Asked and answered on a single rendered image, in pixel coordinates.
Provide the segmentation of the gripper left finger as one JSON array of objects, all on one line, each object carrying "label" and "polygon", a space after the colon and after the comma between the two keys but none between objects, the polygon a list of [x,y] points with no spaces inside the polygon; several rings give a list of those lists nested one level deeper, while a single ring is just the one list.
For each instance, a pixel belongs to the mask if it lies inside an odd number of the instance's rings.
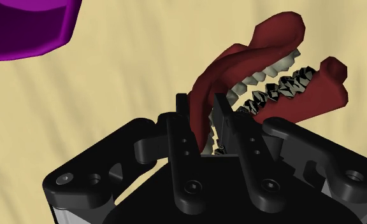
[{"label": "gripper left finger", "polygon": [[168,158],[173,198],[181,212],[206,209],[201,157],[189,126],[186,94],[176,95],[176,110],[156,122],[135,118],[72,158],[43,180],[48,203],[58,209],[94,209],[117,198],[157,160]]}]

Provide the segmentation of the purple bowl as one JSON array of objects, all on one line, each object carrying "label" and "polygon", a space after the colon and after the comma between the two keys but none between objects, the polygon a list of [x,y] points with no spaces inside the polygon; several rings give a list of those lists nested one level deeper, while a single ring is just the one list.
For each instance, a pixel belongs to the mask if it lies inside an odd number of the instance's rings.
[{"label": "purple bowl", "polygon": [[0,0],[0,61],[37,57],[67,44],[82,0]]}]

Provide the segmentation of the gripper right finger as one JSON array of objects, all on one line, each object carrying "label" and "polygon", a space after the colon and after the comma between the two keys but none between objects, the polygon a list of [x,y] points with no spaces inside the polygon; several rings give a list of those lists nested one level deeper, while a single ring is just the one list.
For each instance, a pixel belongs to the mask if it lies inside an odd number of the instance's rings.
[{"label": "gripper right finger", "polygon": [[215,94],[213,119],[228,153],[237,154],[251,202],[267,213],[283,211],[299,196],[278,159],[294,168],[304,186],[327,195],[355,214],[367,214],[367,158],[283,118],[258,124],[234,112]]}]

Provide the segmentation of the red denture model with teeth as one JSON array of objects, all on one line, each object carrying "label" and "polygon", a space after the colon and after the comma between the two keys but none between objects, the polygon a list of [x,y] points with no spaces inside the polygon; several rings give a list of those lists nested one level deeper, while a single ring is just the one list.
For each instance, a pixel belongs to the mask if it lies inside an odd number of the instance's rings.
[{"label": "red denture model with teeth", "polygon": [[[203,151],[210,135],[209,115],[216,93],[227,93],[235,84],[255,72],[271,67],[278,60],[295,51],[303,41],[305,25],[301,15],[286,11],[256,25],[249,45],[233,44],[223,51],[200,75],[188,94],[190,126],[198,148]],[[258,123],[269,117],[281,117],[297,123],[348,103],[343,86],[347,67],[334,57],[320,63],[303,93],[288,99],[281,96],[276,102],[267,102],[254,120]]]}]

